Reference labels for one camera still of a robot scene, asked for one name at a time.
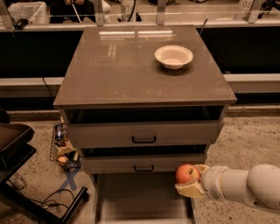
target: gray countertop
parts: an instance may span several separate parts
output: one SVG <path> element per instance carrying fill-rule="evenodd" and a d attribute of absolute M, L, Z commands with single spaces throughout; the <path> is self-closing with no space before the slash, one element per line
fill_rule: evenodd
<path fill-rule="evenodd" d="M 155 60 L 161 46 L 188 48 L 193 60 L 179 70 Z M 57 109 L 217 105 L 235 95 L 192 25 L 88 27 L 67 70 Z"/>

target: red apple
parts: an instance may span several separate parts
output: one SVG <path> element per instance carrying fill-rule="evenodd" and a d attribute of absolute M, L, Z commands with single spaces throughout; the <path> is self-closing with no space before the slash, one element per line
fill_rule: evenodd
<path fill-rule="evenodd" d="M 200 181 L 200 170 L 192 164 L 182 164 L 176 170 L 176 183 L 185 184 L 192 179 L 197 179 Z"/>

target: table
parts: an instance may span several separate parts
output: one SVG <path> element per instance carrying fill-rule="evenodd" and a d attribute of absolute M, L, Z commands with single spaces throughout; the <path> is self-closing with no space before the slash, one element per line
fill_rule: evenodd
<path fill-rule="evenodd" d="M 167 45 L 190 49 L 192 62 L 164 68 L 154 52 Z M 109 174 L 203 164 L 235 101 L 194 26 L 103 26 L 83 32 L 54 107 L 98 192 Z"/>

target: white drawer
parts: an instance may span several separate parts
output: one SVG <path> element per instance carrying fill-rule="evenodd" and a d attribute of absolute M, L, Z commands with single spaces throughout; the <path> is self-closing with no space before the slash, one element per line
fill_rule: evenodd
<path fill-rule="evenodd" d="M 134 122 L 68 124 L 74 147 L 107 148 L 182 144 L 213 144 L 223 122 Z"/>
<path fill-rule="evenodd" d="M 81 157 L 87 174 L 125 172 L 174 172 L 183 163 L 203 164 L 204 154 L 130 156 L 130 157 Z"/>

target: floor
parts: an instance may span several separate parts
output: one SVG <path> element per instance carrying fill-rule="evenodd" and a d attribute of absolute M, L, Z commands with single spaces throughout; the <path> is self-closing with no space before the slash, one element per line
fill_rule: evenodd
<path fill-rule="evenodd" d="M 26 197 L 44 200 L 51 193 L 66 188 L 77 194 L 83 187 L 88 188 L 89 202 L 82 203 L 69 223 L 93 223 L 93 199 L 95 188 L 89 176 L 82 170 L 67 178 L 62 167 L 52 161 L 51 148 L 53 125 L 60 119 L 57 111 L 9 111 L 13 123 L 25 123 L 35 130 L 30 145 L 37 153 L 18 171 L 27 182 L 21 191 Z M 250 169 L 259 164 L 279 164 L 280 106 L 234 106 L 229 108 L 225 126 L 216 142 L 210 147 L 207 165 L 226 165 L 233 169 Z M 69 192 L 54 194 L 59 203 L 71 203 Z M 54 207 L 48 210 L 58 216 Z M 275 224 L 280 216 L 256 211 L 236 202 L 215 202 L 208 198 L 196 199 L 193 208 L 196 223 L 222 224 Z M 0 196 L 0 223 L 40 223 L 36 217 L 21 207 Z"/>

